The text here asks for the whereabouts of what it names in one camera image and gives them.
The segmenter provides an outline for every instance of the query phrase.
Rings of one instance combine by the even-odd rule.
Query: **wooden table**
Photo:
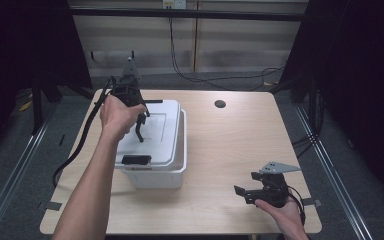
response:
[[[252,180],[250,173],[269,161],[299,166],[273,95],[169,90],[142,90],[142,95],[144,99],[175,99],[187,113],[188,165],[184,182],[179,189],[135,189],[126,175],[115,170],[107,233],[279,232],[268,214],[245,204],[233,188],[261,188],[261,182]],[[226,107],[217,108],[217,100],[225,101]],[[92,156],[100,131],[97,115],[82,152],[61,175],[51,201],[63,205],[59,211],[46,211],[40,226],[43,233],[53,233]],[[303,198],[310,197],[301,171],[285,173],[285,178]],[[321,223],[315,207],[307,206],[305,211],[307,233],[319,232]]]

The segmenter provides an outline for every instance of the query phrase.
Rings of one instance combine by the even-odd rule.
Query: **wall outlet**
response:
[[[186,9],[186,0],[174,0],[175,9]]]
[[[174,9],[174,0],[163,0],[163,9]]]

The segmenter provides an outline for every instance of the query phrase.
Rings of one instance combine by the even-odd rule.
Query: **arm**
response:
[[[282,208],[273,207],[260,199],[255,200],[255,205],[274,218],[286,240],[309,239],[301,223],[298,206],[292,198],[289,197]]]
[[[145,111],[143,105],[128,108],[118,98],[107,97],[101,107],[102,132],[95,152],[65,206],[53,239],[105,237],[118,142]]]

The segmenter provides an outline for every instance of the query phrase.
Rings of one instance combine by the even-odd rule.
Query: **gray carpet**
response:
[[[200,74],[200,78],[214,78],[232,76],[233,73]],[[234,73],[236,76],[254,76],[261,74]],[[281,73],[265,77],[268,83],[275,82]],[[262,78],[214,80],[216,84],[231,90],[250,90],[261,84]],[[93,79],[94,88],[99,89],[105,83],[105,78]],[[272,86],[262,85],[257,91],[265,91]],[[142,89],[194,89],[221,90],[208,83],[193,83],[175,74],[146,75],[141,79]],[[44,209],[40,203],[50,199],[52,174],[54,169],[63,162],[72,148],[80,125],[85,117],[90,100],[77,95],[69,89],[61,88],[64,97],[57,106],[57,110],[50,122],[48,130],[32,159],[26,174],[18,186],[12,201],[0,222],[0,239],[49,239],[40,233],[39,225]],[[295,105],[291,103],[289,91],[282,91],[275,95],[291,142],[306,135],[298,118]],[[18,161],[24,146],[30,137],[32,123],[32,109],[25,112],[14,111],[7,124],[7,131],[0,145],[0,189]],[[322,139],[337,171],[348,189],[356,206],[361,211],[374,239],[384,239],[384,187],[377,181],[364,164],[359,153],[349,147],[348,138],[341,131],[338,124],[329,116],[328,110],[321,131]],[[296,148],[301,153],[307,145]],[[323,167],[314,150],[310,148],[299,159],[310,192],[315,199],[322,202],[317,209],[322,221],[323,229],[314,234],[313,239],[358,239],[351,226],[341,203],[339,202]],[[277,235],[263,235],[262,239],[276,239]],[[246,236],[199,236],[195,239],[247,239]],[[125,236],[120,239],[162,239],[161,237],[134,238]],[[167,239],[186,239],[175,236]]]

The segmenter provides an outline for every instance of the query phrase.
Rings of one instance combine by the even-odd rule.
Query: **bin lid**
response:
[[[176,100],[151,101],[147,103],[150,116],[141,125],[143,142],[136,135],[136,124],[118,143],[116,168],[169,168],[175,158],[175,149],[179,129],[180,104]],[[123,164],[124,157],[151,156],[150,163]]]

